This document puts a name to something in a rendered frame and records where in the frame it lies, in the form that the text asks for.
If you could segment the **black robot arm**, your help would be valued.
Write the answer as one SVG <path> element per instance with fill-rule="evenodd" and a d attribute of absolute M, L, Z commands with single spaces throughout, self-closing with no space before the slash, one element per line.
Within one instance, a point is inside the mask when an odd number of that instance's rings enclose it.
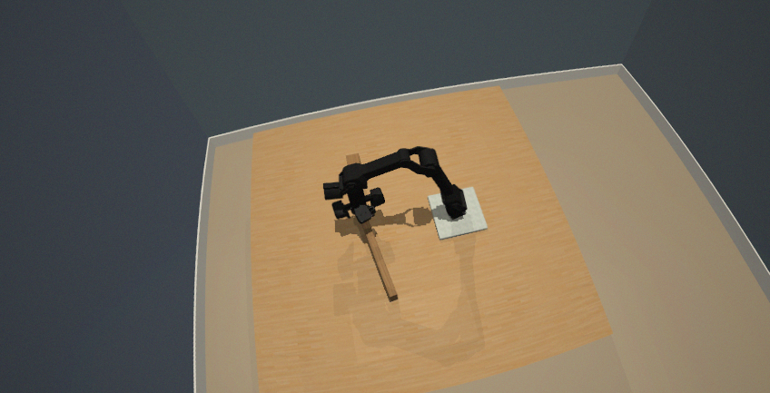
<path fill-rule="evenodd" d="M 420 165 L 410 159 L 412 154 L 419 155 Z M 422 146 L 411 149 L 401 148 L 395 153 L 372 162 L 344 166 L 338 182 L 323 184 L 325 201 L 343 199 L 344 194 L 347 194 L 351 200 L 358 200 L 363 195 L 363 189 L 368 189 L 369 179 L 399 168 L 408 168 L 417 174 L 431 177 L 437 183 L 442 203 L 452 220 L 466 214 L 467 204 L 463 190 L 450 183 L 439 166 L 435 150 Z M 355 215 L 359 224 L 369 221 L 376 213 L 374 206 L 367 205 L 365 201 L 361 201 L 357 206 L 351 206 L 350 212 Z"/>

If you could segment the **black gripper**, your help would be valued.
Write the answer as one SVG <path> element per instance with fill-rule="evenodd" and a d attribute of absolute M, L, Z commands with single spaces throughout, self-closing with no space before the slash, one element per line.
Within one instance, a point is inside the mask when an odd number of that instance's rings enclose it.
<path fill-rule="evenodd" d="M 348 204 L 344 205 L 341 202 L 341 200 L 334 202 L 332 204 L 332 208 L 334 210 L 336 218 L 339 219 L 339 218 L 343 218 L 343 217 L 345 218 L 346 217 L 346 218 L 350 219 L 350 215 L 348 214 L 348 211 L 350 211 L 351 206 L 353 206 L 353 205 L 357 206 L 357 205 L 360 204 L 361 201 L 365 201 L 365 202 L 370 201 L 370 206 L 372 205 L 372 206 L 374 206 L 374 208 L 377 207 L 377 206 L 382 205 L 383 203 L 385 203 L 385 199 L 384 199 L 384 196 L 382 194 L 382 191 L 378 187 L 378 188 L 370 190 L 370 194 L 368 194 L 368 195 L 364 196 L 364 192 L 363 192 L 362 197 L 360 199 L 358 199 L 358 200 L 351 200 L 349 198 L 349 202 L 350 203 L 348 203 Z"/>

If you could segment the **brown wooden post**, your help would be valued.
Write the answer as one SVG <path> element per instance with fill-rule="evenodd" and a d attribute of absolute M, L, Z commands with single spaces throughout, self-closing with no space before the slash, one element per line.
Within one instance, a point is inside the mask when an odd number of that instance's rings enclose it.
<path fill-rule="evenodd" d="M 346 160 L 347 160 L 347 165 L 353 164 L 353 163 L 360 163 L 360 156 L 358 153 L 346 155 Z"/>

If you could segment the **brown wooden rail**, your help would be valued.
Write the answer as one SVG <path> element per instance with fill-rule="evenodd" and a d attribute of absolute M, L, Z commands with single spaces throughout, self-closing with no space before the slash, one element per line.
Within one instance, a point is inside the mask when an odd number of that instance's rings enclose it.
<path fill-rule="evenodd" d="M 384 259 L 381 255 L 378 243 L 375 239 L 374 233 L 372 231 L 372 228 L 370 226 L 369 221 L 366 221 L 362 224 L 362 227 L 364 229 L 365 235 L 367 237 L 368 243 L 370 245 L 370 250 L 372 251 L 374 260 L 378 266 L 380 275 L 382 277 L 383 283 L 386 287 L 386 290 L 389 294 L 390 300 L 394 301 L 398 298 L 397 292 L 395 289 L 395 286 L 393 285 L 391 276 L 389 274 L 389 271 L 387 269 L 387 266 L 384 262 Z"/>

